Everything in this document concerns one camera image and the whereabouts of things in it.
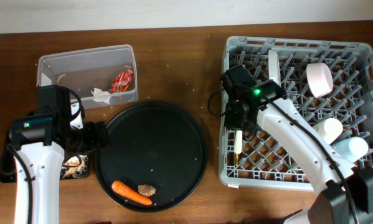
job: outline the white tissue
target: white tissue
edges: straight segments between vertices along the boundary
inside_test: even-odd
[[[110,93],[108,91],[102,91],[99,88],[94,88],[93,91],[91,90],[93,96],[99,96],[98,98],[93,99],[96,102],[105,102],[110,104]]]

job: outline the green light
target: green light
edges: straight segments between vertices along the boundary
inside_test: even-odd
[[[258,95],[260,94],[261,90],[254,90],[254,94]]]

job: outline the clear plastic container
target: clear plastic container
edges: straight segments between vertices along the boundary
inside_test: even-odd
[[[135,76],[127,91],[101,97],[92,95],[94,88],[111,89],[113,80],[127,69]],[[65,86],[81,97],[85,109],[137,101],[137,81],[135,56],[130,45],[46,55],[38,63],[37,86]],[[109,103],[103,102],[103,98],[109,99]]]

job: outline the snack package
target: snack package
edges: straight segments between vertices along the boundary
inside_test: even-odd
[[[125,72],[121,72],[118,77],[113,80],[109,93],[121,93],[130,87],[132,79],[134,79],[134,73],[128,69]]]

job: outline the gray dish rack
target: gray dish rack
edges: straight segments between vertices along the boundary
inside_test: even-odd
[[[356,162],[362,169],[373,167],[373,51],[355,42],[297,40],[264,37],[229,37],[222,56],[222,73],[243,64],[263,82],[268,79],[268,51],[279,56],[281,86],[302,117],[311,125],[337,118],[344,131],[335,142],[359,136],[369,143],[369,152]],[[315,98],[306,81],[309,63],[326,63],[332,71],[333,91]],[[222,92],[222,112],[228,101]],[[259,131],[243,141],[239,166],[234,161],[234,131],[221,119],[219,179],[229,187],[262,187],[284,190],[313,190],[304,172],[268,133]]]

